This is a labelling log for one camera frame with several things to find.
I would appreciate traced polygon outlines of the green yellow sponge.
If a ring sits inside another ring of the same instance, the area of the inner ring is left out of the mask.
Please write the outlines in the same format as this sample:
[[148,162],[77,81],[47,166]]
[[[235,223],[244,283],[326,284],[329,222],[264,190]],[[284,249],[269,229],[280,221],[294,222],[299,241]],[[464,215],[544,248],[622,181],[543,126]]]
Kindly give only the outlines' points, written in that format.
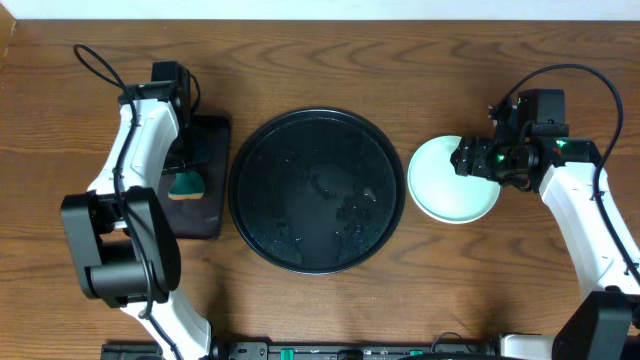
[[197,171],[178,173],[168,190],[168,197],[174,201],[198,200],[204,196],[205,183]]

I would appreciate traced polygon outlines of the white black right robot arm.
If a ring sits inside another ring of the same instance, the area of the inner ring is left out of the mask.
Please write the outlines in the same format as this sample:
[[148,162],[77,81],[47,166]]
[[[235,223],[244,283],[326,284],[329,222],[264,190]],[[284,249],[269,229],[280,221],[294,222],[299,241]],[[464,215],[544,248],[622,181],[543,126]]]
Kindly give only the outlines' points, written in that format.
[[464,137],[455,172],[538,193],[570,253],[582,303],[555,336],[504,335],[505,359],[618,359],[639,321],[639,249],[610,193],[590,140],[533,137],[499,144]]

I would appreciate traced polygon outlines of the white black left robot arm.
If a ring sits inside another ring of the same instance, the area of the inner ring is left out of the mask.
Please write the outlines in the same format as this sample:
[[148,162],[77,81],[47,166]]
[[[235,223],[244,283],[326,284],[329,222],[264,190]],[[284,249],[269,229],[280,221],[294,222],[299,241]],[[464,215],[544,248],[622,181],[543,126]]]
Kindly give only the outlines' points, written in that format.
[[188,85],[130,85],[102,171],[66,196],[61,217],[80,287],[135,318],[166,359],[207,359],[212,329],[180,289],[178,243],[158,186],[166,156],[190,116]]

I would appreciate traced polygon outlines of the light green plate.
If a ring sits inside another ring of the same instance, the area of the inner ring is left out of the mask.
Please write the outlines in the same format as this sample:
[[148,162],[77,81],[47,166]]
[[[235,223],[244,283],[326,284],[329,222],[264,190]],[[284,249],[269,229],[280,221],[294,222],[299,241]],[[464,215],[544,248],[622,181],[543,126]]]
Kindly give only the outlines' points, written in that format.
[[407,172],[409,193],[430,217],[448,224],[465,224],[486,215],[499,198],[501,187],[483,178],[455,174],[450,157],[460,136],[440,136],[421,145]]

